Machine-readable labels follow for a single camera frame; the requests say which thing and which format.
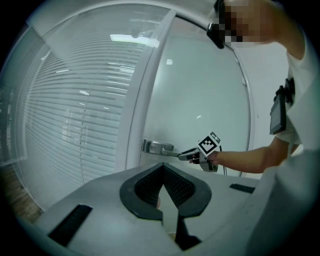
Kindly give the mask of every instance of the ceiling light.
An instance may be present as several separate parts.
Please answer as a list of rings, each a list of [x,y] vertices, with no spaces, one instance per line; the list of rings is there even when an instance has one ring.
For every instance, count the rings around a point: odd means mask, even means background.
[[[121,88],[116,88],[116,87],[111,87],[111,86],[106,86],[106,87],[111,88],[111,89],[116,89],[116,90],[128,91],[127,89],[121,89]]]
[[[139,36],[134,38],[130,34],[111,34],[110,38],[112,41],[116,42],[137,43],[142,45],[146,45],[149,41],[149,38],[147,37]]]
[[[66,71],[69,71],[69,69],[60,70],[60,71],[57,71],[56,73],[66,72]]]
[[[89,95],[89,93],[87,93],[86,91],[84,91],[84,90],[80,90],[79,91],[81,94],[84,94],[84,95]]]
[[[48,57],[49,53],[50,53],[50,51],[48,51],[48,53],[47,53],[45,56],[43,56],[43,57],[41,58],[41,60],[44,61],[44,60]]]

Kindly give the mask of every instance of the person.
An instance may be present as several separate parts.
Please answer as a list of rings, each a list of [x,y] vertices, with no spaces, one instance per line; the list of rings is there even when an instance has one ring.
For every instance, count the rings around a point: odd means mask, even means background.
[[[277,42],[286,48],[289,76],[295,84],[294,104],[319,72],[317,54],[303,29],[270,0],[225,0],[224,4],[226,25],[244,42]],[[276,134],[270,145],[244,152],[214,151],[208,160],[243,173],[259,174],[278,166],[288,157],[288,149],[292,154],[299,144],[298,134],[287,117],[286,130]]]

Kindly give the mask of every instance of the wooden floor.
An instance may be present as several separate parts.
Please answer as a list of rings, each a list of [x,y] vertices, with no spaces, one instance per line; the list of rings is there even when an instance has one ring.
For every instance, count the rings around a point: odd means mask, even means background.
[[[42,215],[43,211],[22,186],[11,165],[0,169],[0,183],[17,217],[34,223]]]

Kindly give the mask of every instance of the hand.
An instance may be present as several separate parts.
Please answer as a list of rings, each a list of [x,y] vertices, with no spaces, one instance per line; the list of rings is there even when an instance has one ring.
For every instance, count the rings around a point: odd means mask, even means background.
[[[218,162],[218,151],[213,151],[209,156],[208,160],[210,160],[214,166],[217,166],[219,164]]]
[[[210,160],[214,166],[218,165],[218,151],[213,151],[209,156],[208,156],[208,160]],[[194,161],[189,161],[190,164],[198,164],[198,162],[194,162]]]

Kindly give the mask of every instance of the glass door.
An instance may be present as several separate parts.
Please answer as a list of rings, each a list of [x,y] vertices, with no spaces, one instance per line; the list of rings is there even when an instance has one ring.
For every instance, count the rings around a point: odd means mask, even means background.
[[[42,209],[116,172],[119,130],[128,118],[126,102],[135,100],[130,91],[137,87],[137,66],[169,11],[146,4],[95,8],[44,35],[39,41],[45,46],[34,49],[32,58],[13,59],[6,74],[17,74],[20,66],[27,73],[11,76],[10,83],[20,86],[14,121],[23,158],[14,169]],[[34,43],[27,36],[15,51]]]
[[[247,88],[234,52],[218,49],[202,28],[176,17],[158,67],[144,139],[172,144],[181,153],[214,131],[223,151],[246,151],[249,126]],[[174,156],[141,153],[140,165],[158,162],[201,170]],[[222,166],[218,173],[223,174]],[[227,174],[240,173],[228,169]]]

